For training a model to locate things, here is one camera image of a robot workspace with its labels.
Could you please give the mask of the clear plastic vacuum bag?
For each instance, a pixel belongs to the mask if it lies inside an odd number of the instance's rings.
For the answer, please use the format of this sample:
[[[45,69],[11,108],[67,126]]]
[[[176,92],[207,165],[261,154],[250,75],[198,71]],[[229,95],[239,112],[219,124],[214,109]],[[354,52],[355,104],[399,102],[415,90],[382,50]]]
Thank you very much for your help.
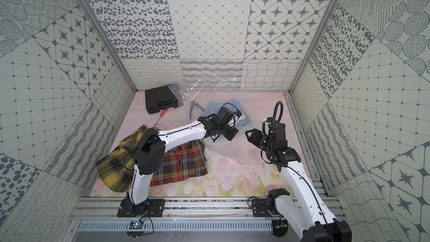
[[[248,143],[266,153],[269,164],[280,162],[281,156],[288,147],[285,124],[281,122],[283,109],[283,103],[278,101],[273,115],[263,120],[261,130],[254,128],[244,132]],[[165,150],[205,138],[213,142],[221,137],[227,141],[233,141],[240,132],[239,123],[243,115],[245,112],[237,105],[224,103],[216,113],[201,116],[188,125],[159,133],[159,137]]]

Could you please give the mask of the light blue shirt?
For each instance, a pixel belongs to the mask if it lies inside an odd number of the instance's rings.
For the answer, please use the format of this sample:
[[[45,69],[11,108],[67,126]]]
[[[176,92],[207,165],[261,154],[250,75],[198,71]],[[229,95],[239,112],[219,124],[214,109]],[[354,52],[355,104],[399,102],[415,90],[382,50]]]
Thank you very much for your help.
[[[205,108],[205,112],[202,114],[202,116],[216,114],[221,107],[227,108],[235,114],[235,127],[246,127],[253,124],[241,103],[235,99],[231,99],[227,103],[209,102],[208,107]]]

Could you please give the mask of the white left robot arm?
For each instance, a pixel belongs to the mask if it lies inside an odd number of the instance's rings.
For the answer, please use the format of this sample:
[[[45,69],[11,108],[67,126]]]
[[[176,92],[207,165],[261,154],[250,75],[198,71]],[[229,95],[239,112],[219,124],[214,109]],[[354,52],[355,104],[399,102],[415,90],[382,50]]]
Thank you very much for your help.
[[[207,118],[168,131],[150,128],[138,142],[133,154],[133,180],[128,192],[131,203],[138,206],[148,199],[152,176],[161,168],[165,152],[184,143],[212,136],[224,136],[231,141],[238,131],[228,123],[217,125]]]

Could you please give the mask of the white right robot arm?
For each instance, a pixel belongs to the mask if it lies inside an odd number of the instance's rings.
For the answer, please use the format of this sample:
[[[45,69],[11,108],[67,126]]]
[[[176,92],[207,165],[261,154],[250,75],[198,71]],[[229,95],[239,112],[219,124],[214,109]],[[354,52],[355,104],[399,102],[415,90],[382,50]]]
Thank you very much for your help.
[[[350,242],[352,231],[346,221],[339,221],[318,195],[306,174],[295,149],[287,144],[285,134],[253,129],[245,132],[247,140],[262,149],[293,190],[297,201],[283,189],[273,190],[272,213],[282,215],[302,242]]]

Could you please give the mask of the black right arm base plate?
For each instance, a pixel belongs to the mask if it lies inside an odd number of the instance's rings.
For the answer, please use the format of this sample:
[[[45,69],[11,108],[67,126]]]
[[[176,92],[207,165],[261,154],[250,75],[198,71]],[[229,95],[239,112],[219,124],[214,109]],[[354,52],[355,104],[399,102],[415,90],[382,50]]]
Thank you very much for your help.
[[[254,217],[277,217],[279,214],[274,214],[268,205],[268,201],[266,199],[250,197],[247,201],[248,205],[252,210]]]

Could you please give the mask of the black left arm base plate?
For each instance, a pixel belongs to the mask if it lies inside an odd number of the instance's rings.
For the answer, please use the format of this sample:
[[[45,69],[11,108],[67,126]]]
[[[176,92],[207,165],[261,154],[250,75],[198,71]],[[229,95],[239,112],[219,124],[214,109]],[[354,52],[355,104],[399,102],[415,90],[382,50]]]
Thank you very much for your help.
[[[164,199],[147,199],[134,205],[129,197],[121,201],[117,217],[137,217],[147,215],[149,217],[162,217],[165,206]]]

